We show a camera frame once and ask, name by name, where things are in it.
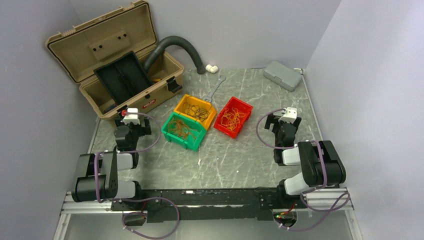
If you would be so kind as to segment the red plastic bin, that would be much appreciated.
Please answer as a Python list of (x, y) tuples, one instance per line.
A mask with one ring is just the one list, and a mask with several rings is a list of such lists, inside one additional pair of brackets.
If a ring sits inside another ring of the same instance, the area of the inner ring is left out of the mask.
[(253, 106), (232, 96), (218, 114), (213, 127), (236, 139), (245, 122), (250, 118)]

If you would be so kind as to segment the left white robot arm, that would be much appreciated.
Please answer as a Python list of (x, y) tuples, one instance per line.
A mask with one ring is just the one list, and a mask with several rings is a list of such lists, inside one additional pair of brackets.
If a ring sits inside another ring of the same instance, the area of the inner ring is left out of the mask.
[(143, 118), (142, 124), (121, 124), (115, 131), (115, 143), (111, 153), (103, 153), (97, 158), (95, 171), (94, 153), (81, 154), (71, 190), (75, 202), (96, 201), (96, 185), (99, 189), (99, 199), (124, 199), (124, 204), (131, 210), (139, 209), (144, 203), (144, 196), (137, 181), (123, 181), (118, 179), (118, 172), (135, 169), (139, 163), (139, 153), (135, 152), (139, 137), (151, 135), (150, 121)]

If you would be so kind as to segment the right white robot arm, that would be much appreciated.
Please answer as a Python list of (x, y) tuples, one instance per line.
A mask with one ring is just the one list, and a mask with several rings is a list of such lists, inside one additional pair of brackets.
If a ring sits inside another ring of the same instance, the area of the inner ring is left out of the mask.
[(346, 181), (346, 169), (330, 140), (295, 143), (302, 119), (288, 111), (282, 116), (266, 115), (264, 128), (274, 134), (273, 159), (279, 166), (299, 166), (300, 173), (283, 179), (277, 186), (276, 203), (289, 207), (295, 196)]

